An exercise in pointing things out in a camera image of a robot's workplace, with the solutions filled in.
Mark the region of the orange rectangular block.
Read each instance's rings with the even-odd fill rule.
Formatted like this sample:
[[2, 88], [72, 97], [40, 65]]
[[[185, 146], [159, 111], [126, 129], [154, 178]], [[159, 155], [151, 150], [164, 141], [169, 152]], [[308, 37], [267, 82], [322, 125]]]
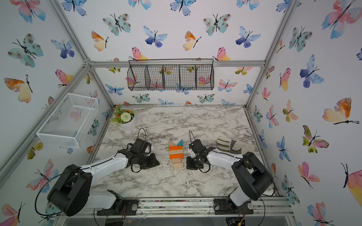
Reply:
[[184, 158], [184, 154], [171, 154], [170, 156], [170, 160], [172, 159], [183, 159]]
[[183, 146], [172, 146], [172, 147], [169, 147], [169, 151], [179, 151], [179, 150], [183, 150]]

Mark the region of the small wood block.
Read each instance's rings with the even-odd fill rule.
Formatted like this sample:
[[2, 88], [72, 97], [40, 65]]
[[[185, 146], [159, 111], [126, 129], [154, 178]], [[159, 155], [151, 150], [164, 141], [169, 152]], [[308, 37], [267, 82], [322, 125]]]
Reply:
[[180, 158], [172, 159], [172, 163], [181, 163], [182, 160]]
[[173, 168], [174, 169], [182, 169], [184, 167], [184, 163], [174, 163]]

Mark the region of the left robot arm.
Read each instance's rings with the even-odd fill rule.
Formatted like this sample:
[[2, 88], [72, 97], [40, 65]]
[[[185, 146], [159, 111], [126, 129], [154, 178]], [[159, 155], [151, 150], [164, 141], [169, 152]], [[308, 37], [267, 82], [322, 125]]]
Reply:
[[127, 204], [123, 197], [113, 190], [93, 191], [92, 185], [100, 179], [123, 169], [140, 170], [159, 166], [151, 143], [138, 138], [127, 148], [98, 162], [66, 167], [48, 194], [47, 200], [68, 217], [83, 210], [98, 210], [99, 214], [116, 216], [126, 214]]

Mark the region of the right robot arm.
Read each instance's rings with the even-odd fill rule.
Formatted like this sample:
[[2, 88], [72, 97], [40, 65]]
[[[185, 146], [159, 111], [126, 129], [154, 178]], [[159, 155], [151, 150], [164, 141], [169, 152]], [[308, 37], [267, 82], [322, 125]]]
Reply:
[[204, 165], [217, 166], [234, 173], [239, 187], [227, 198], [234, 207], [257, 201], [274, 182], [271, 173], [252, 152], [236, 155], [220, 151], [215, 147], [205, 147], [199, 139], [189, 144], [192, 156], [187, 157], [187, 169], [199, 170]]

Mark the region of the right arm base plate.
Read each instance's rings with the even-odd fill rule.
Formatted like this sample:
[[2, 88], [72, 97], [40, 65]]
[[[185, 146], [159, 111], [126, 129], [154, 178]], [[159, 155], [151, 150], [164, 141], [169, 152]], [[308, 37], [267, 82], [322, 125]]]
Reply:
[[232, 214], [245, 214], [251, 215], [254, 213], [254, 206], [251, 201], [246, 201], [242, 205], [237, 206], [228, 197], [214, 199], [213, 209], [215, 215], [232, 215]]

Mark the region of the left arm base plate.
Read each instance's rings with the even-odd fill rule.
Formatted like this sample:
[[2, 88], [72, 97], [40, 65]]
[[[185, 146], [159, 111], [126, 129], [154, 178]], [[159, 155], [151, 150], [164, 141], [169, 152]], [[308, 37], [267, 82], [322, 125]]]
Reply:
[[137, 199], [116, 200], [110, 209], [97, 211], [97, 216], [135, 216], [139, 206]]

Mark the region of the natural wood rectangular block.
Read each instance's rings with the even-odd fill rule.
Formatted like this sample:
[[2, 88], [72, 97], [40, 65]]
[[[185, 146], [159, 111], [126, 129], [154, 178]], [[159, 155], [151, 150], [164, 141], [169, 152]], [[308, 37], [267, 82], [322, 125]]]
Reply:
[[183, 154], [183, 150], [172, 150], [169, 151], [170, 155], [175, 155], [175, 154]]

